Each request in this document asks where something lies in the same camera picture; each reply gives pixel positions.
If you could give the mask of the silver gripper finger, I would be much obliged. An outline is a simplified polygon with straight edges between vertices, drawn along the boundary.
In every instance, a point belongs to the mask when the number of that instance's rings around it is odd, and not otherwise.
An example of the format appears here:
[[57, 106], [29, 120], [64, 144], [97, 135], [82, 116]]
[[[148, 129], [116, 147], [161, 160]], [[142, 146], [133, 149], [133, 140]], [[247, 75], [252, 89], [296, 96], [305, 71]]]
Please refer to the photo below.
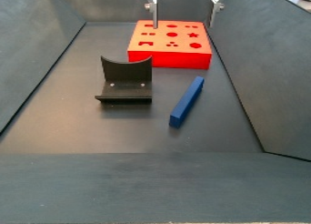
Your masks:
[[223, 0], [211, 0], [212, 7], [211, 7], [211, 15], [209, 15], [209, 27], [212, 27], [212, 25], [213, 25], [213, 20], [215, 20], [216, 13], [223, 8], [221, 1]]
[[152, 14], [153, 29], [157, 29], [157, 1], [146, 0], [146, 3], [144, 4], [144, 9], [148, 10]]

